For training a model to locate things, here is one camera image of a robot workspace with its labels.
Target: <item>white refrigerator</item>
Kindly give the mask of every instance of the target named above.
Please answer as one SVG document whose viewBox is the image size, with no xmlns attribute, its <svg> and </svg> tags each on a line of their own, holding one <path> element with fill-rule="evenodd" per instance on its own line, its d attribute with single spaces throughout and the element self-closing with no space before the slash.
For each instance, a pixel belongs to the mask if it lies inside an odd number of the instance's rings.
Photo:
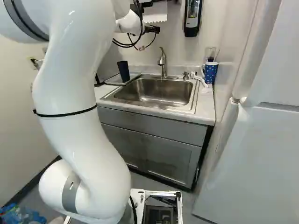
<svg viewBox="0 0 299 224">
<path fill-rule="evenodd" d="M 193 214 L 299 223 L 299 0 L 229 0 Z"/>
</svg>

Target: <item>blue polka dot mug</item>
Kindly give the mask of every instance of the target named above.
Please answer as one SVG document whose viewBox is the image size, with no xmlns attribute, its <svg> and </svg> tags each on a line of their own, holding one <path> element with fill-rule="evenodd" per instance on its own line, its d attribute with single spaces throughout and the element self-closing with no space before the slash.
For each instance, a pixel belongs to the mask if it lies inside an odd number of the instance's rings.
<svg viewBox="0 0 299 224">
<path fill-rule="evenodd" d="M 207 62 L 206 64 L 203 64 L 201 69 L 202 69 L 202 75 L 205 79 L 205 82 L 207 84 L 214 84 L 215 78 L 217 75 L 217 70 L 218 70 L 219 64 L 218 62 Z"/>
</svg>

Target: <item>electrical outlet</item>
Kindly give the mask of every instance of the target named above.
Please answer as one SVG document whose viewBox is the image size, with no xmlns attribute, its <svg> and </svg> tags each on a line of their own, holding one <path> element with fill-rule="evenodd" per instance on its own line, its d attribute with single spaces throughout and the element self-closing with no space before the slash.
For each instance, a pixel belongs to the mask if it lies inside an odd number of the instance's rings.
<svg viewBox="0 0 299 224">
<path fill-rule="evenodd" d="M 37 67 L 34 65 L 34 61 L 36 60 L 34 57 L 27 57 L 27 60 L 30 64 L 30 67 L 32 68 L 32 70 L 37 70 Z"/>
</svg>

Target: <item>gray cabinet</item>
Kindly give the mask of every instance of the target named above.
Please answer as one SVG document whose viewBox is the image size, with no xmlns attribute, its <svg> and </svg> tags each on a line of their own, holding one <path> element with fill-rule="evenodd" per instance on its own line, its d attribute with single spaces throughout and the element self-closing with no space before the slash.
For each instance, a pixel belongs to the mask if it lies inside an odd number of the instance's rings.
<svg viewBox="0 0 299 224">
<path fill-rule="evenodd" d="M 201 147 L 102 124 L 129 166 L 190 188 Z"/>
<path fill-rule="evenodd" d="M 146 133 L 165 139 L 202 146 L 206 125 L 159 118 L 105 107 L 98 107 L 101 123 Z"/>
</svg>

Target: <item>paper towel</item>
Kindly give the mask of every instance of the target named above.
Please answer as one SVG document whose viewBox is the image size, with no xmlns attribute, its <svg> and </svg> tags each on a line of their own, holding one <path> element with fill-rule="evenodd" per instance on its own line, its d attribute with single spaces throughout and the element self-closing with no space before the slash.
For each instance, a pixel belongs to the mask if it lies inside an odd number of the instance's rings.
<svg viewBox="0 0 299 224">
<path fill-rule="evenodd" d="M 154 5 L 152 7 L 144 8 L 144 23 L 165 21 L 167 21 L 167 0 L 154 2 Z"/>
</svg>

